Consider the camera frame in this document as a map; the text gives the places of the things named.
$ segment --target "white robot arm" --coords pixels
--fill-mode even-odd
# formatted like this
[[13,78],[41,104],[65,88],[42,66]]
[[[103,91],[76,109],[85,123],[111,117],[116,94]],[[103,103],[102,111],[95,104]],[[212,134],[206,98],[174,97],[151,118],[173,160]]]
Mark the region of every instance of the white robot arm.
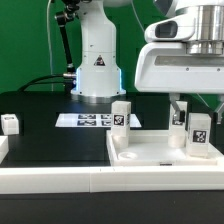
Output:
[[[154,0],[167,17],[145,31],[139,91],[220,94],[224,99],[224,0]],[[219,122],[224,104],[217,109]]]
[[[75,13],[82,29],[82,64],[76,70],[76,87],[71,91],[72,98],[89,103],[108,103],[125,95],[126,91],[121,87],[121,70],[116,64],[116,28],[106,17],[104,7],[125,6],[131,0],[62,1],[68,11],[66,19],[70,19],[70,8],[73,10],[74,4],[79,2]],[[67,64],[68,67],[73,66],[71,60],[67,60]]]

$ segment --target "warning label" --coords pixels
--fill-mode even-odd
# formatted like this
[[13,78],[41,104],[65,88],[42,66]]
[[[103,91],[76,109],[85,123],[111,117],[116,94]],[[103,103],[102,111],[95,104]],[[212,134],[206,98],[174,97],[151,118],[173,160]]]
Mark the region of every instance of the warning label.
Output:
[[96,62],[94,63],[95,66],[105,66],[105,63],[103,61],[103,58],[101,55],[97,58]]

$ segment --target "black table surface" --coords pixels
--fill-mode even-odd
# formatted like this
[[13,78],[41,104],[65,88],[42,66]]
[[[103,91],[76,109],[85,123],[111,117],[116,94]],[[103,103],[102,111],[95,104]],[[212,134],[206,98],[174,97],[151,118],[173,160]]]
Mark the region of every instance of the black table surface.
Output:
[[[167,94],[129,93],[141,129],[168,129]],[[210,109],[191,96],[188,111]],[[75,102],[61,92],[0,94],[0,114],[16,114],[20,134],[9,136],[1,168],[110,166],[107,128],[57,128],[60,113],[111,113],[111,104]],[[210,142],[224,152],[224,126],[212,124]],[[0,223],[224,223],[224,191],[150,191],[0,195]]]

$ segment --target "green wall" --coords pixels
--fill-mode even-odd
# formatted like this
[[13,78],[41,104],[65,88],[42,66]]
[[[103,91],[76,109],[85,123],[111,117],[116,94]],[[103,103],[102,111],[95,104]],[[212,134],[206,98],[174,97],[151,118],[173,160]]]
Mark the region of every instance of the green wall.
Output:
[[[134,0],[141,23],[146,28],[163,17],[152,0]],[[50,74],[47,43],[46,13],[48,0],[0,1],[0,93],[17,90],[28,81]],[[63,10],[61,0],[51,4],[51,36],[54,73],[63,73],[66,62],[54,20],[56,12]],[[123,84],[127,91],[134,88],[136,61],[144,46],[144,36],[134,17],[132,7],[107,8],[106,15],[117,27],[117,64],[123,71]],[[81,29],[76,19],[67,25],[75,66],[81,63]],[[35,86],[32,90],[51,90],[51,86]],[[207,96],[211,106],[216,97]]]

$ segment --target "white tray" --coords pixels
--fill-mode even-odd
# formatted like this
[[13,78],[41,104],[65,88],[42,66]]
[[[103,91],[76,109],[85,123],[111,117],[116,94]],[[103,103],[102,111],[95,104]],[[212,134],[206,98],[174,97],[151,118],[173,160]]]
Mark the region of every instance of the white tray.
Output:
[[111,132],[107,132],[107,149],[112,166],[222,166],[224,156],[209,144],[206,158],[191,157],[186,148],[168,146],[168,131],[130,131],[129,147],[115,148]]

